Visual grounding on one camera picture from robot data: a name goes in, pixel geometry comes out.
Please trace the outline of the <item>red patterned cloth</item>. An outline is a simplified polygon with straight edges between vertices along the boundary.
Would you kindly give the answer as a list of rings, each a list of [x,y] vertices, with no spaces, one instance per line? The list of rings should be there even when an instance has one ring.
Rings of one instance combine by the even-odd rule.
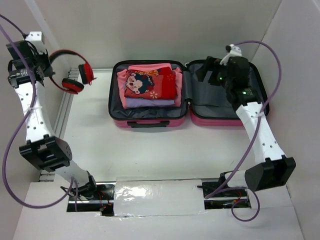
[[[128,70],[126,73],[126,98],[174,100],[177,95],[176,74],[170,67],[150,71]]]

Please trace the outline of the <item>purple shirt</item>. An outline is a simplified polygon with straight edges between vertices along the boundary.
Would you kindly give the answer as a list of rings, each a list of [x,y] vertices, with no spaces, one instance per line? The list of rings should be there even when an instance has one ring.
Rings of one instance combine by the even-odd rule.
[[[123,107],[125,109],[130,108],[142,108],[142,107],[167,107],[173,106],[175,101],[173,99],[144,99],[144,98],[125,98]]]

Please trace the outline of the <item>pink sweatshirt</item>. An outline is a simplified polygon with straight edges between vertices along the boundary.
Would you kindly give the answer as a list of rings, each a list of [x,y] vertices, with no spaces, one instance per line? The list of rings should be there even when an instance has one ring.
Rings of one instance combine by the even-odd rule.
[[[119,97],[122,103],[122,106],[124,108],[125,103],[125,82],[126,82],[126,73],[129,70],[138,70],[138,71],[152,71],[152,70],[158,70],[160,68],[166,68],[169,67],[174,73],[175,73],[175,87],[177,90],[177,96],[174,100],[174,105],[167,106],[167,107],[180,107],[182,102],[182,86],[183,86],[183,74],[182,70],[177,67],[175,69],[172,68],[170,63],[155,63],[155,64],[136,64],[131,65],[127,69],[124,69],[120,72],[118,72],[117,75],[117,85],[119,88]]]

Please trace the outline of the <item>red black headphones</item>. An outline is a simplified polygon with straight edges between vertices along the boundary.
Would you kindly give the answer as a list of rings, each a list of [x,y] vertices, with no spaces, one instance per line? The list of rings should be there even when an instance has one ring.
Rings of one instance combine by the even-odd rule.
[[[50,63],[53,63],[54,60],[63,55],[77,56],[84,61],[84,64],[78,65],[81,82],[73,80],[71,78],[63,78],[61,81],[61,85],[58,85],[52,76],[50,76],[49,79],[56,87],[58,87],[63,92],[77,95],[84,90],[85,85],[91,85],[92,82],[96,79],[94,77],[93,69],[89,62],[81,54],[69,49],[61,49],[53,52],[49,56]]]

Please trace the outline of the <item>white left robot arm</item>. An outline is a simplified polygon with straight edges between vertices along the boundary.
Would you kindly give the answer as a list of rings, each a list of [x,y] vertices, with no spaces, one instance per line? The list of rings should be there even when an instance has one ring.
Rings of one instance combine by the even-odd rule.
[[[55,135],[45,107],[44,78],[52,79],[55,74],[51,64],[62,55],[79,56],[79,53],[61,49],[48,54],[42,41],[28,39],[8,43],[6,47],[12,57],[8,82],[26,117],[25,144],[19,147],[20,155],[37,170],[55,172],[68,182],[75,180],[77,187],[71,190],[72,195],[94,199],[99,193],[94,177],[73,161],[69,144]]]

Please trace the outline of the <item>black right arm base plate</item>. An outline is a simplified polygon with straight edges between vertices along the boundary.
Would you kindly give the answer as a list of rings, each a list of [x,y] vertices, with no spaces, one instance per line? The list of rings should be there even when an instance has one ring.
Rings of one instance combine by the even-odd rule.
[[[207,196],[214,192],[218,187],[217,181],[203,181],[200,185],[196,186],[202,190],[203,196]],[[222,191],[214,196],[204,200],[205,210],[216,209],[231,209],[234,204],[235,208],[250,208],[250,200],[247,192],[244,189],[231,189],[225,190],[228,187],[225,186]]]

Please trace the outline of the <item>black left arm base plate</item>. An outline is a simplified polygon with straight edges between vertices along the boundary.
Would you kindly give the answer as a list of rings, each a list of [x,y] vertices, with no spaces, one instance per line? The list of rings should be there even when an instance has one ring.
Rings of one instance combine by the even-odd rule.
[[[80,195],[75,201],[74,196],[68,199],[68,213],[98,213],[104,217],[114,216],[114,193],[116,182],[98,182],[97,193],[92,198],[85,198]]]

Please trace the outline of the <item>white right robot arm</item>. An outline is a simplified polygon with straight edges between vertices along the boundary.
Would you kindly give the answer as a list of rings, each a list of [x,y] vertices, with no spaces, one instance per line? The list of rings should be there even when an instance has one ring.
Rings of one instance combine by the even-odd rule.
[[[226,56],[220,65],[217,80],[225,89],[226,98],[250,139],[245,154],[253,151],[255,166],[240,171],[239,167],[246,158],[244,155],[236,168],[219,182],[218,188],[205,198],[209,199],[218,193],[230,196],[236,189],[232,178],[243,178],[242,186],[252,192],[284,186],[296,162],[293,157],[286,156],[271,131],[264,113],[266,104],[249,83],[249,61],[242,56]]]

